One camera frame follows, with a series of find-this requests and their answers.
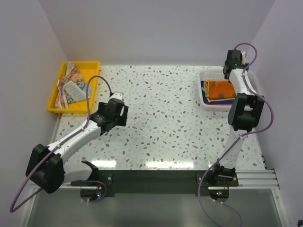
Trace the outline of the white orange patterned towel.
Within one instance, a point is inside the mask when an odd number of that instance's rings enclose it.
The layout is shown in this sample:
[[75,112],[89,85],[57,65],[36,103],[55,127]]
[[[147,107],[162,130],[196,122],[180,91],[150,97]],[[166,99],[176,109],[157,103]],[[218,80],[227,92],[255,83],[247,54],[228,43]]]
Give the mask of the white orange patterned towel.
[[58,95],[54,106],[58,109],[68,109],[69,104],[86,100],[87,87],[88,98],[91,97],[92,87],[84,82],[84,77],[71,61],[66,64],[66,73],[57,82]]

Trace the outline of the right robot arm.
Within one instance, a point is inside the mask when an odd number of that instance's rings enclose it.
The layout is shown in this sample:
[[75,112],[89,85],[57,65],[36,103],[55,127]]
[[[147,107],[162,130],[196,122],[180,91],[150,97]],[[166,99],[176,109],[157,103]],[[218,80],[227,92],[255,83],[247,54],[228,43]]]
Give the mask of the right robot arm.
[[236,180],[236,165],[242,145],[257,127],[264,106],[258,97],[248,74],[249,64],[245,62],[245,52],[229,50],[223,67],[224,78],[232,83],[236,92],[235,100],[228,113],[229,136],[223,151],[204,182],[209,186],[225,186]]

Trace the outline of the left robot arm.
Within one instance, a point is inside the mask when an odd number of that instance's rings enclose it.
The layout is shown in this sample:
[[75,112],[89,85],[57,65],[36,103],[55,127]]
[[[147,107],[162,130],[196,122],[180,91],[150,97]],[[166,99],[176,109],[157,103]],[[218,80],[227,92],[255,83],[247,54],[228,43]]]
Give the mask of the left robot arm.
[[90,162],[83,168],[67,168],[64,164],[92,140],[112,130],[125,126],[128,106],[123,102],[122,93],[114,93],[107,103],[100,102],[98,110],[89,116],[80,127],[67,136],[47,146],[38,144],[33,148],[27,170],[27,179],[51,194],[62,184],[83,181],[92,186],[98,181],[98,173]]

